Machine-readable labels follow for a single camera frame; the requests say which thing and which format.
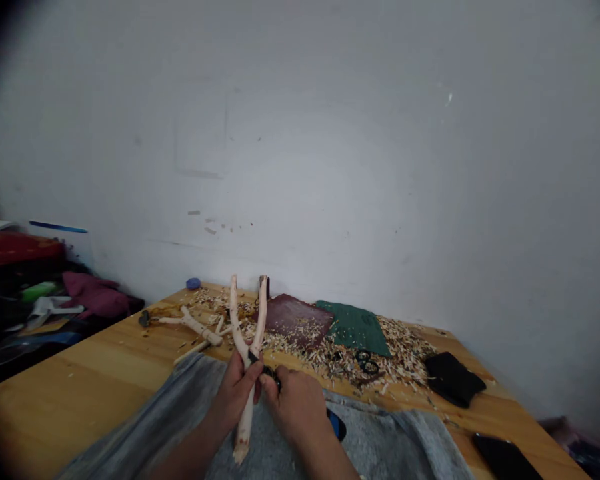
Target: black phone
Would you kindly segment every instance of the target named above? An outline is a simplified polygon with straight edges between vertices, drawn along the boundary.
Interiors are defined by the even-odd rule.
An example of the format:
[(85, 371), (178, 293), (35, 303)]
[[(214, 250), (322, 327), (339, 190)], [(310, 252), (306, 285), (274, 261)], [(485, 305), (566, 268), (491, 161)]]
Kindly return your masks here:
[(533, 465), (512, 442), (476, 433), (473, 444), (498, 480), (542, 480)]

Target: gray cloth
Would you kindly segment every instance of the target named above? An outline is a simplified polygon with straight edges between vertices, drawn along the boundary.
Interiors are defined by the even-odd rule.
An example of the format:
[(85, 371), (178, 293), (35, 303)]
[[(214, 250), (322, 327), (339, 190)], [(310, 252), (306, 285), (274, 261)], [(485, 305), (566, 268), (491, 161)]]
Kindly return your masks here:
[[(226, 364), (190, 356), (136, 416), (76, 457), (59, 479), (148, 478), (153, 468), (206, 414)], [(369, 480), (466, 480), (473, 476), (442, 422), (421, 411), (386, 412), (325, 392), (327, 406), (347, 426), (343, 446), (356, 470)], [(222, 444), (209, 479), (306, 478), (296, 454), (273, 424), (264, 402), (253, 412), (249, 454), (241, 466), (232, 457), (233, 438)]]

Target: pink cloth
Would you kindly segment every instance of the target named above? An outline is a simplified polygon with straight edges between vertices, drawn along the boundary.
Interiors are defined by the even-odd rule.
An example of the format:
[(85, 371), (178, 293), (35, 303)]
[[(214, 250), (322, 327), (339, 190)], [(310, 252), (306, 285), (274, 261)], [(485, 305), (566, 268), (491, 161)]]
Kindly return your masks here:
[(85, 308), (78, 318), (84, 319), (90, 315), (114, 318), (123, 313), (129, 314), (129, 299), (124, 293), (114, 290), (118, 286), (116, 282), (70, 271), (62, 274), (62, 280), (71, 297), (63, 307), (82, 305)]

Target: black wallet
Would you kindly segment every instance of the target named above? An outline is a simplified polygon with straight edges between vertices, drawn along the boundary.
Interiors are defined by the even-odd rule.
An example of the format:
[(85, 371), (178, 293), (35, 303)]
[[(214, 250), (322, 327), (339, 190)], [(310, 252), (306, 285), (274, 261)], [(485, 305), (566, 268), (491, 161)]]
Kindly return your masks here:
[(432, 377), (428, 380), (431, 390), (458, 407), (469, 408), (473, 396), (487, 388), (449, 352), (429, 357), (425, 366)]

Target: hand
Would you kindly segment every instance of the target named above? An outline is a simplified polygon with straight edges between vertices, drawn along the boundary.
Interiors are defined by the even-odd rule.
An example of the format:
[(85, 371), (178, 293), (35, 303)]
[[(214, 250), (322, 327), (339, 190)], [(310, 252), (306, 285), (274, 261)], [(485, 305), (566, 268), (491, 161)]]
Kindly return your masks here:
[(260, 383), (267, 396), (267, 404), (278, 428), (292, 446), (326, 438), (335, 438), (327, 418), (327, 404), (318, 381), (306, 373), (280, 365), (276, 371), (282, 388), (268, 375), (260, 375)]
[(256, 387), (253, 402), (258, 403), (260, 398), (260, 384), (256, 380), (258, 379), (258, 375), (262, 373), (263, 366), (262, 360), (260, 360), (252, 364), (245, 371), (242, 357), (237, 350), (233, 351), (225, 376), (222, 378), (220, 388), (218, 388), (218, 393), (213, 399), (211, 408), (205, 418), (224, 437), (238, 424), (249, 399), (249, 392), (251, 392), (254, 384)]

